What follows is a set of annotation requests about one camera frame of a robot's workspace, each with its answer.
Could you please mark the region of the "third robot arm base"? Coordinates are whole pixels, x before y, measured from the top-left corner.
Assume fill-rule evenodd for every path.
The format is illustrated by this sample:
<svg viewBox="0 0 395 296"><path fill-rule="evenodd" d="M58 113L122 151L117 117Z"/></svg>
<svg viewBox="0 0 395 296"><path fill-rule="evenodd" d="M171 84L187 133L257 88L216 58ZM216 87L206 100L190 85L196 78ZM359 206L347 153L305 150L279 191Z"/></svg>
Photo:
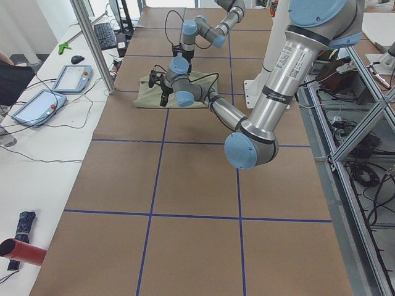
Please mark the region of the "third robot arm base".
<svg viewBox="0 0 395 296"><path fill-rule="evenodd" d="M390 46L382 46L374 43L379 53L365 54L369 64L378 74L390 75L394 70L394 43Z"/></svg>

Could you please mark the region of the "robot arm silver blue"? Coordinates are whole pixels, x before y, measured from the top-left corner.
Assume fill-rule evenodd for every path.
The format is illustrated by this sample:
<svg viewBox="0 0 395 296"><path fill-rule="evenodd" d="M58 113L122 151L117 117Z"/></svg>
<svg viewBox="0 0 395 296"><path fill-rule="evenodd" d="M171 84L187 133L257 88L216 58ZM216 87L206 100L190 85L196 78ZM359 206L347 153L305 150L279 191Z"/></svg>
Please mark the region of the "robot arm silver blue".
<svg viewBox="0 0 395 296"><path fill-rule="evenodd" d="M204 104L231 130L225 140L227 160L239 169L249 169L272 161L278 153L274 130L291 103L319 53L357 44L362 35L363 1L282 1L276 14L285 15L285 43L263 85L250 115L229 104L213 87L194 84L188 75L197 36L221 47L231 28L245 15L242 1L219 1L227 16L216 27L198 16L183 23L182 55L175 56L167 71L152 73L149 85L160 86L160 105L169 95L180 107Z"/></svg>
<svg viewBox="0 0 395 296"><path fill-rule="evenodd" d="M244 1L218 0L215 3L227 11L227 16L215 28L207 23L207 19L203 15L183 22L180 51L182 57L188 61L188 73L192 70L191 60L194 57L197 35L203 37L210 45L221 48L230 30L240 23L245 15Z"/></svg>

